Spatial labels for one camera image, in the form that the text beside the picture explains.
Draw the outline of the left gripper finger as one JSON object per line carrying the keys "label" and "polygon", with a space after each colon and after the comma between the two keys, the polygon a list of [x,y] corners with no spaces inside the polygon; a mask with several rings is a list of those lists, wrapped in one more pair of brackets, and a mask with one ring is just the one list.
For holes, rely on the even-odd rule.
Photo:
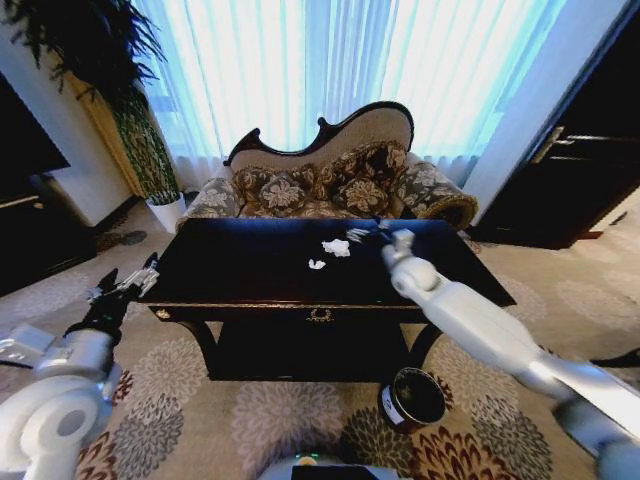
{"label": "left gripper finger", "polygon": [[114,268],[107,275],[105,275],[96,286],[92,287],[87,291],[87,301],[95,302],[99,298],[108,295],[118,288],[118,273],[119,269]]}
{"label": "left gripper finger", "polygon": [[160,276],[156,269],[158,261],[158,253],[152,253],[141,269],[134,271],[124,281],[117,284],[116,290],[124,292],[130,297],[143,297],[155,285]]}

